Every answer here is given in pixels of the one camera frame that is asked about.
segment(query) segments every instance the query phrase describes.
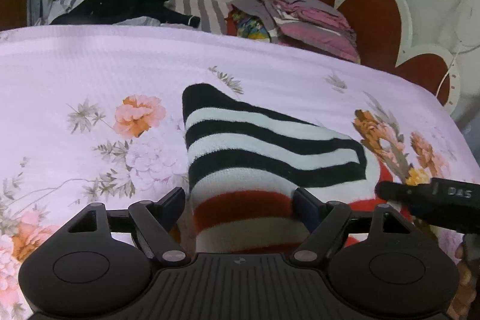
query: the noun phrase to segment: ribbed black surface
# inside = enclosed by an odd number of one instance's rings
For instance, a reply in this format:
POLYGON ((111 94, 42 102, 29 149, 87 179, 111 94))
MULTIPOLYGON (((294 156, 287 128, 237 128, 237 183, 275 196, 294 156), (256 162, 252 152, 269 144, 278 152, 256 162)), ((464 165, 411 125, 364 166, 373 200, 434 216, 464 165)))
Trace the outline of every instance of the ribbed black surface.
POLYGON ((200 254, 189 266, 160 272, 142 298, 103 319, 371 320, 339 302, 316 271, 291 267, 278 254, 200 254))

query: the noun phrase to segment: yellow flower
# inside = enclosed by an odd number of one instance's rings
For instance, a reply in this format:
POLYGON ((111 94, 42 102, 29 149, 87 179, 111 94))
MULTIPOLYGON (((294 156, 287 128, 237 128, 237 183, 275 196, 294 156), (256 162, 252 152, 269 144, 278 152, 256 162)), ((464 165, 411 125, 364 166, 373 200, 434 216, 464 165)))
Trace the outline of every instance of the yellow flower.
POLYGON ((420 183, 430 183, 430 177, 423 168, 419 168, 418 170, 410 168, 409 175, 410 177, 405 182, 406 185, 416 186, 420 183))

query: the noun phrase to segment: finger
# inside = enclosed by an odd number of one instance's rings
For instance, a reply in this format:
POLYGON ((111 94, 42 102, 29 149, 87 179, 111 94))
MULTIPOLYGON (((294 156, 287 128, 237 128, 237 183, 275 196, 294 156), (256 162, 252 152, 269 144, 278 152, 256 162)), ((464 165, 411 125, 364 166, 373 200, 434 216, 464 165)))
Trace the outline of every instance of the finger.
POLYGON ((460 246, 458 246, 457 250, 455 251, 455 258, 463 259, 464 255, 465 251, 463 250, 463 245, 460 244, 460 246))
POLYGON ((464 261, 461 261, 459 264, 457 264, 457 268, 458 273, 460 274, 460 285, 468 286, 470 280, 472 279, 472 272, 464 261))
POLYGON ((474 302, 477 296, 477 292, 473 287, 459 286, 457 293, 455 294, 455 300, 460 301, 463 305, 469 306, 474 302))
POLYGON ((450 316, 453 320, 460 320, 460 315, 458 315, 453 307, 450 305, 450 307, 448 308, 448 311, 447 311, 447 315, 450 316))
POLYGON ((469 313, 469 306, 463 305, 460 301, 457 299, 454 299, 452 302, 452 307, 453 310, 456 312, 456 314, 460 316, 465 316, 469 313))

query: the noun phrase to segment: headboard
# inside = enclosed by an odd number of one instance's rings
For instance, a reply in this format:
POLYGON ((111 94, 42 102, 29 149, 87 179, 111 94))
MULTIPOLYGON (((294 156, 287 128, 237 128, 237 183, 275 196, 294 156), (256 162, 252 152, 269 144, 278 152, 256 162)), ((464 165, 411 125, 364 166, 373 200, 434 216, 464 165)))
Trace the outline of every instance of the headboard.
MULTIPOLYGON (((435 94, 452 64, 450 51, 438 45, 412 44, 412 20, 406 0, 320 0, 337 8, 357 33, 361 64, 400 76, 435 94)), ((460 96, 453 64, 438 100, 451 114, 460 96)))

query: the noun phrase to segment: bed sheet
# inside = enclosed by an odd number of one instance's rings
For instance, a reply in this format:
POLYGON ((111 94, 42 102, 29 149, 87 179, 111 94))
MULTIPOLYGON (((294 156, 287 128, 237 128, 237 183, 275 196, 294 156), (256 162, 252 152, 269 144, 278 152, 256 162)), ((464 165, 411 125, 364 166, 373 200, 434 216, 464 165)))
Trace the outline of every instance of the bed sheet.
MULTIPOLYGON (((395 181, 480 181, 429 92, 308 51, 172 28, 45 26, 0 32, 0 69, 3 319, 28 317, 21 263, 85 205, 124 209, 188 186, 181 95, 194 83, 345 133, 395 181)), ((445 237, 453 256, 461 237, 445 237)))

